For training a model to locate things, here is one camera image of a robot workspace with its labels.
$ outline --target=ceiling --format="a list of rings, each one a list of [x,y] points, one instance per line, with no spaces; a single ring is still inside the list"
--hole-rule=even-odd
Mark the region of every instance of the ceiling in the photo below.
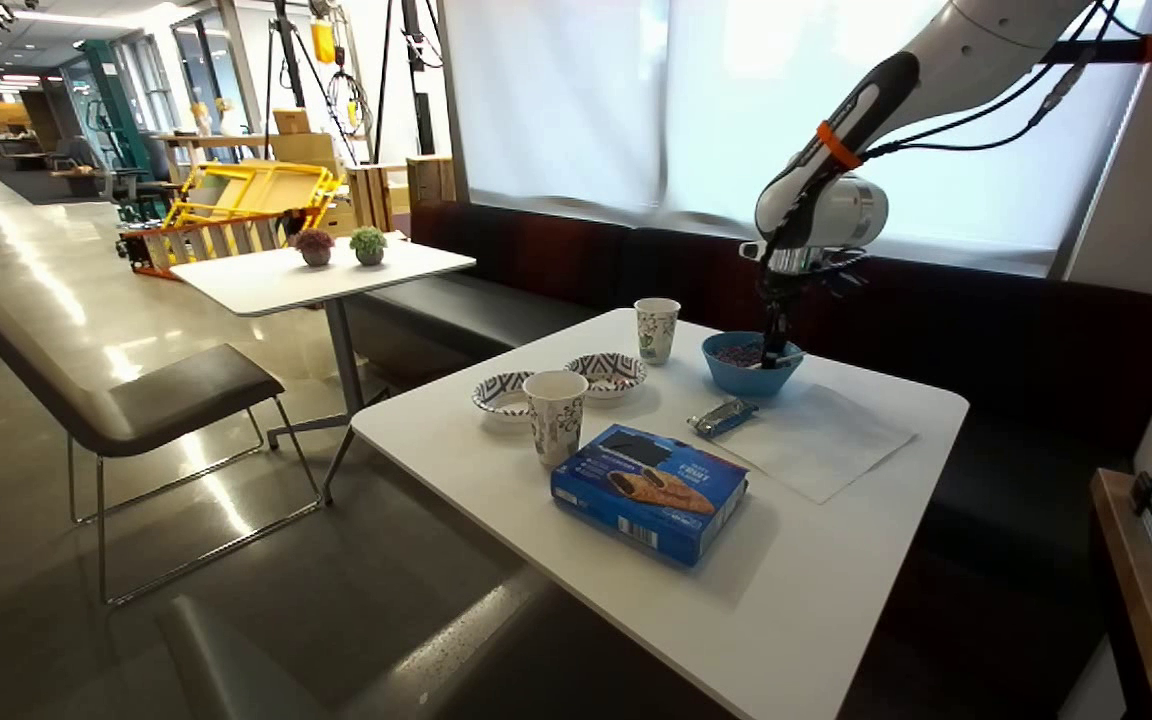
[[[10,0],[17,23],[0,26],[0,70],[54,70],[75,60],[80,40],[115,40],[150,23],[163,0]]]

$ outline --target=small plant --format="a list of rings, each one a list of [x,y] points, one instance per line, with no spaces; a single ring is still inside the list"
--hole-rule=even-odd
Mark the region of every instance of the small plant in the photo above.
[[[375,269],[385,258],[385,230],[373,227],[373,222],[357,227],[348,243],[361,254],[364,269]]]
[[[291,243],[301,248],[308,269],[328,269],[333,265],[333,234],[328,230],[296,230]]]

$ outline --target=blue box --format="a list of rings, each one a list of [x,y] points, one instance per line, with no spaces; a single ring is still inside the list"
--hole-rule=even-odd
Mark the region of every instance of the blue box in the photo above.
[[[739,463],[683,439],[612,425],[552,468],[552,499],[694,566],[739,505],[745,477]]]

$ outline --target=table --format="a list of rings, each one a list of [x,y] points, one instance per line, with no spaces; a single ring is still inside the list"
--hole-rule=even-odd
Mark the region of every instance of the table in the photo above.
[[[695,572],[682,572],[552,505],[527,425],[486,419],[473,402],[497,371],[638,350],[633,325],[630,308],[604,310],[381,398],[354,428],[735,716],[836,716],[970,398],[810,354],[791,382],[829,382],[918,439],[825,505],[756,468],[723,536]],[[646,387],[587,398],[584,436],[622,419],[701,442],[683,419],[721,398],[701,354],[710,333],[682,325],[673,364]]]
[[[1129,716],[1152,716],[1152,539],[1138,517],[1133,484],[1126,470],[1098,470],[1091,563],[1107,600],[1107,640]]]
[[[253,251],[253,254],[177,265],[173,273],[235,317],[265,317],[265,310],[323,303],[328,329],[333,329],[340,390],[345,390],[345,411],[357,411],[357,408],[364,408],[364,382],[361,382],[361,371],[354,360],[348,303],[345,301],[373,290],[373,289],[385,289],[385,283],[460,273],[473,265],[478,265],[473,254],[423,248],[423,243],[405,240],[401,230],[390,230],[390,248],[385,248],[381,269],[361,269],[348,240],[337,240],[328,269],[305,269],[296,248],[273,248],[273,251]],[[348,417],[323,417],[323,419],[308,419],[296,428],[337,428],[345,419]]]

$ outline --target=blue bowl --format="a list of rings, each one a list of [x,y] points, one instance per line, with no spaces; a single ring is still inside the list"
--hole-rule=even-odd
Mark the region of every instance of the blue bowl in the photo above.
[[[701,348],[713,382],[745,398],[778,396],[785,380],[806,364],[806,350],[790,343],[785,354],[764,367],[764,333],[721,333],[710,336]]]

